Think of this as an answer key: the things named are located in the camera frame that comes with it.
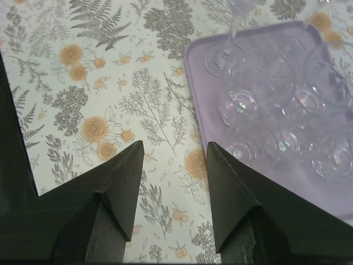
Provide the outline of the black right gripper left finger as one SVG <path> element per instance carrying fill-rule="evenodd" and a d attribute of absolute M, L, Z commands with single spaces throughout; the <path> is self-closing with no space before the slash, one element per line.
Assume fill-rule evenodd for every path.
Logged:
<path fill-rule="evenodd" d="M 132 239 L 144 146 L 1 217 L 2 262 L 122 262 Z"/>

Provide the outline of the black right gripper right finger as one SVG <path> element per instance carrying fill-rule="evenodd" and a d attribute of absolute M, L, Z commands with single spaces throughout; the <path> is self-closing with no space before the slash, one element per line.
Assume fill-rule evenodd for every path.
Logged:
<path fill-rule="evenodd" d="M 222 262 L 351 262 L 352 227 L 207 146 L 215 249 Z"/>

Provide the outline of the small clear shot glass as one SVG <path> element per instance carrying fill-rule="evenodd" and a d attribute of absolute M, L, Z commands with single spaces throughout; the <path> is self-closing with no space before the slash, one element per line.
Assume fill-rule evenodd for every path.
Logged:
<path fill-rule="evenodd" d="M 268 126 L 258 121 L 230 126 L 220 145 L 241 163 L 258 172 L 271 169 L 277 162 L 276 136 Z"/>

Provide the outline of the small clear tumbler front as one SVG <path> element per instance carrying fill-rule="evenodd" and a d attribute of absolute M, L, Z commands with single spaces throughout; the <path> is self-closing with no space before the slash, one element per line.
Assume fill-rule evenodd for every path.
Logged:
<path fill-rule="evenodd" d="M 313 126 L 303 122 L 286 122 L 279 127 L 278 147 L 285 158 L 305 161 L 312 158 L 318 143 Z"/>

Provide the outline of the clear faceted tumbler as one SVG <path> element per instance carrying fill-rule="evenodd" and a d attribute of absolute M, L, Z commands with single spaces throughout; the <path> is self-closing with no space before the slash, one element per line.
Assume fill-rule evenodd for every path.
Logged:
<path fill-rule="evenodd" d="M 287 101 L 285 82 L 258 71 L 240 71 L 222 78 L 218 110 L 228 125 L 269 115 Z"/>
<path fill-rule="evenodd" d="M 284 112 L 293 119 L 352 112 L 352 43 L 329 41 L 304 59 L 293 100 Z"/>

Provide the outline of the tall clear champagne flute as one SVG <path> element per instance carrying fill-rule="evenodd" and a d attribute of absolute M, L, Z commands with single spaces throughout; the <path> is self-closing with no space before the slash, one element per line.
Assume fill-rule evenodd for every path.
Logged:
<path fill-rule="evenodd" d="M 258 1 L 227 1 L 231 11 L 229 39 L 210 46 L 205 53 L 204 63 L 212 75 L 219 77 L 223 70 L 233 68 L 245 60 L 244 52 L 234 43 L 237 30 L 246 15 L 258 4 Z"/>

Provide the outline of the clear wine glass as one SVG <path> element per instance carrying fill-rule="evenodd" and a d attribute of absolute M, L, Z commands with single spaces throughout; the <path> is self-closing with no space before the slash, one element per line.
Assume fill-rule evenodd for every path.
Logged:
<path fill-rule="evenodd" d="M 260 57 L 265 73 L 274 77 L 298 79 L 299 66 L 307 54 L 304 45 L 296 37 L 279 35 L 268 37 Z"/>

